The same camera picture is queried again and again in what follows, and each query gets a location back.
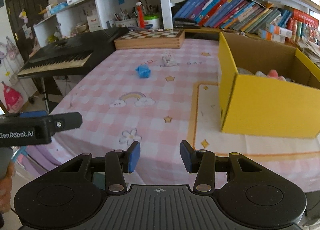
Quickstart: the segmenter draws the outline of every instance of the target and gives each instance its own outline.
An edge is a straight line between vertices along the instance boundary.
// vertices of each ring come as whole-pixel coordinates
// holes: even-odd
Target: pink plush toy
[[[278,79],[280,81],[286,81],[284,76],[279,76],[278,72],[275,69],[272,69],[271,71],[269,71],[268,78],[274,78],[274,79]]]

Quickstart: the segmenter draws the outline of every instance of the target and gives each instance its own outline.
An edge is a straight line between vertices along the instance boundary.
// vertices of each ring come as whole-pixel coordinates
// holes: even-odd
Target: chessboard
[[[116,49],[175,48],[185,40],[184,30],[130,31],[115,40]]]

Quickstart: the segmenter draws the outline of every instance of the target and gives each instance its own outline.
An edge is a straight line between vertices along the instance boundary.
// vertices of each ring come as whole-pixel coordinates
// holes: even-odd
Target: table
[[[190,184],[180,158],[180,142],[227,156],[240,152],[300,186],[320,190],[320,144],[314,140],[232,135],[220,132],[217,41],[186,39],[181,49],[118,50],[91,71],[53,114],[78,111],[80,129],[56,134],[46,150],[63,163],[91,152],[104,156],[141,143],[131,184]],[[178,62],[163,67],[162,56]],[[146,63],[151,77],[139,79],[135,68]],[[226,183],[216,174],[216,188]]]

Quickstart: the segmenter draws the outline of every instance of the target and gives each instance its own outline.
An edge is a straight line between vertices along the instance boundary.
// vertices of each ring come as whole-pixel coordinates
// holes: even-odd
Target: cloud print
[[[150,106],[154,105],[156,102],[151,98],[140,98],[136,103],[136,107]]]
[[[124,102],[123,100],[117,99],[116,101],[114,101],[112,104],[109,105],[111,108],[121,108],[126,106],[126,102]]]

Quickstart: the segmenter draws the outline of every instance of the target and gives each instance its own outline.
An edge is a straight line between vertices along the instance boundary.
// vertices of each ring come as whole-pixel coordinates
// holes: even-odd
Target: yellow box
[[[320,69],[300,50],[262,39],[220,33],[221,131],[315,138],[320,131]],[[296,83],[242,75],[275,69]]]

